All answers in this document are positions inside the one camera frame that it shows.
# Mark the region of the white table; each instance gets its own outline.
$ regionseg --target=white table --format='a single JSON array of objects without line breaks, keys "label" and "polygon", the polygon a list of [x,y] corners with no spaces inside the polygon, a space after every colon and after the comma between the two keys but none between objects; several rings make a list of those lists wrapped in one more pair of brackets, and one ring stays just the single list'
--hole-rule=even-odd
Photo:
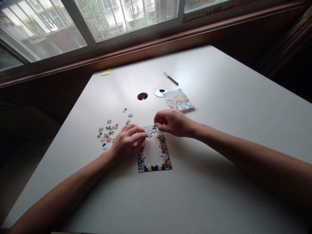
[{"label": "white table", "polygon": [[[176,86],[163,75],[179,82]],[[108,119],[153,124],[169,108],[156,89],[182,88],[187,116],[312,163],[312,105],[212,46],[94,73],[2,227],[103,152]],[[137,95],[148,98],[139,101]],[[129,112],[122,113],[124,108]],[[62,227],[87,233],[306,233],[288,205],[208,146],[165,133],[172,170],[138,173],[137,159],[109,171]]]}]

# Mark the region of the black pen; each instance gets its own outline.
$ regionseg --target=black pen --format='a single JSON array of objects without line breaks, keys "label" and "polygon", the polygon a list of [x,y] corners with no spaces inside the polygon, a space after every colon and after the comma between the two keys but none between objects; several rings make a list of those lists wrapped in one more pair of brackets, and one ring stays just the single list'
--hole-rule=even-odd
[{"label": "black pen", "polygon": [[168,75],[165,71],[163,72],[165,76],[167,76],[170,80],[172,80],[176,85],[179,85],[177,81],[175,81],[171,76]]}]

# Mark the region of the yellow sticky note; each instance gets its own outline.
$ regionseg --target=yellow sticky note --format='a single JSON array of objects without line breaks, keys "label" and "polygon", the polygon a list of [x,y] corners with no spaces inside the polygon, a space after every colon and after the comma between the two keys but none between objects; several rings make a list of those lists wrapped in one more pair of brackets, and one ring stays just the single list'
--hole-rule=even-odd
[{"label": "yellow sticky note", "polygon": [[111,70],[110,70],[110,69],[107,69],[107,70],[105,70],[105,71],[102,72],[102,75],[101,75],[101,76],[109,75],[110,72],[111,72]]}]

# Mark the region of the tree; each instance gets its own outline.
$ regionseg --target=tree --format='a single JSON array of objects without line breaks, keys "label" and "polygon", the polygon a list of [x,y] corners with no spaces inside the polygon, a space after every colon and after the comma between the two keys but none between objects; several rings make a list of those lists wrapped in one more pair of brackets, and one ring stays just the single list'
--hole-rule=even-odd
[{"label": "tree", "polygon": [[109,28],[109,26],[107,25],[107,20],[104,18],[103,13],[101,12],[102,11],[101,6],[98,4],[98,1],[76,0],[76,2],[85,19],[86,20],[95,19],[99,26],[99,30],[101,30],[103,34],[107,34],[107,29]]}]

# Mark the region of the puzzle picture card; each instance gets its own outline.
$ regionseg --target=puzzle picture card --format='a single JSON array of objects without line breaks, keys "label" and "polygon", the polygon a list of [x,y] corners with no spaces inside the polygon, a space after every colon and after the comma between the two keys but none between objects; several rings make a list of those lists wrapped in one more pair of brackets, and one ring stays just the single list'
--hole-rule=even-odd
[{"label": "puzzle picture card", "polygon": [[170,108],[177,108],[179,111],[195,107],[182,89],[177,89],[167,93],[163,93],[163,97]]}]

